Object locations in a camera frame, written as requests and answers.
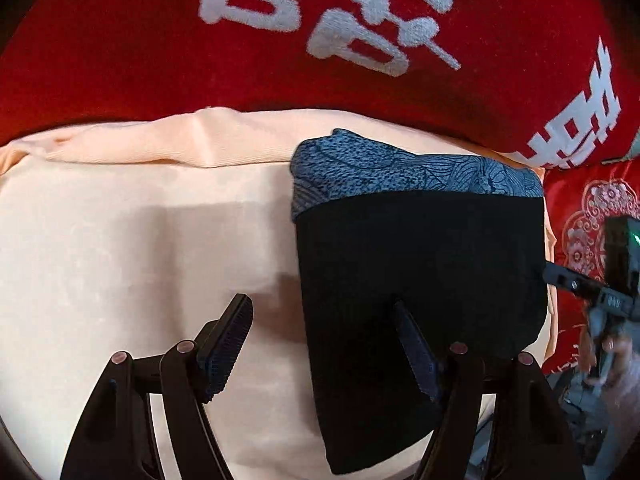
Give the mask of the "black pants with blue waistband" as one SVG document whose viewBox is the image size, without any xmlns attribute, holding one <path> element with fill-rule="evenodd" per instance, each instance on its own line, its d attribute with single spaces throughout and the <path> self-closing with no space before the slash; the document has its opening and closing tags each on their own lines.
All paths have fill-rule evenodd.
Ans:
<svg viewBox="0 0 640 480">
<path fill-rule="evenodd" d="M 455 342 L 515 356 L 548 309 L 544 190 L 475 155 L 335 130 L 296 148 L 292 219 L 314 404 L 334 474 L 434 428 Z"/>
</svg>

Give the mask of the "peach cloth cover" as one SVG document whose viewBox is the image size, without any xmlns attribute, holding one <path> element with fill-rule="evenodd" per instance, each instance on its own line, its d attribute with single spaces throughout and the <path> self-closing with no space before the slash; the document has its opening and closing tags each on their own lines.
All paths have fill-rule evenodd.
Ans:
<svg viewBox="0 0 640 480">
<path fill-rule="evenodd" d="M 469 143 L 340 110 L 204 108 L 83 125 L 1 151 L 1 416 L 55 479 L 108 359 L 161 354 L 244 292 L 254 324 L 206 408 L 239 479 L 326 479 L 288 163 L 336 128 L 416 154 Z"/>
</svg>

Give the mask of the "red blanket with white characters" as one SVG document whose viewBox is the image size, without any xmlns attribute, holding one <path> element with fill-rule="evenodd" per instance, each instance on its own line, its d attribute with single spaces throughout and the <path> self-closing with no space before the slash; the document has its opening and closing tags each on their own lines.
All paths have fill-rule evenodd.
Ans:
<svg viewBox="0 0 640 480">
<path fill-rule="evenodd" d="M 344 110 L 529 167 L 627 158 L 639 6 L 622 0 L 34 0 L 1 23 L 1 165 L 217 166 L 216 122 Z"/>
</svg>

